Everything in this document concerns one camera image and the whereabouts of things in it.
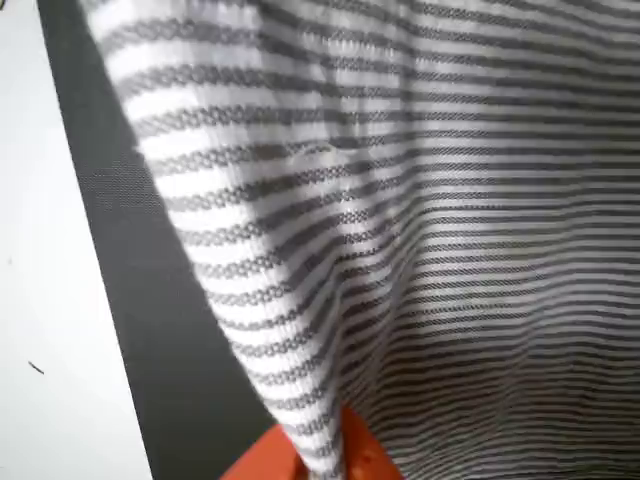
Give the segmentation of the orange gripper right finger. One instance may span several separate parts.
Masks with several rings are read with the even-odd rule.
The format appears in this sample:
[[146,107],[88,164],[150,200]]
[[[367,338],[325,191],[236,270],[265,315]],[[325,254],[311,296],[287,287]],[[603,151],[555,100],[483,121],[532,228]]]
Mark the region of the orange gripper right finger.
[[352,409],[341,412],[344,460],[348,480],[402,480],[399,469]]

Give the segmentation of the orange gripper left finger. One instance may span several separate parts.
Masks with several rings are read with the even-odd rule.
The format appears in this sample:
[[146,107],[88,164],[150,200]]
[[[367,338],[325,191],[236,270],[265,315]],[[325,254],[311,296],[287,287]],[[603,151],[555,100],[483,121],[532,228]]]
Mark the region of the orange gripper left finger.
[[307,479],[308,470],[280,426],[265,432],[221,476],[222,480]]

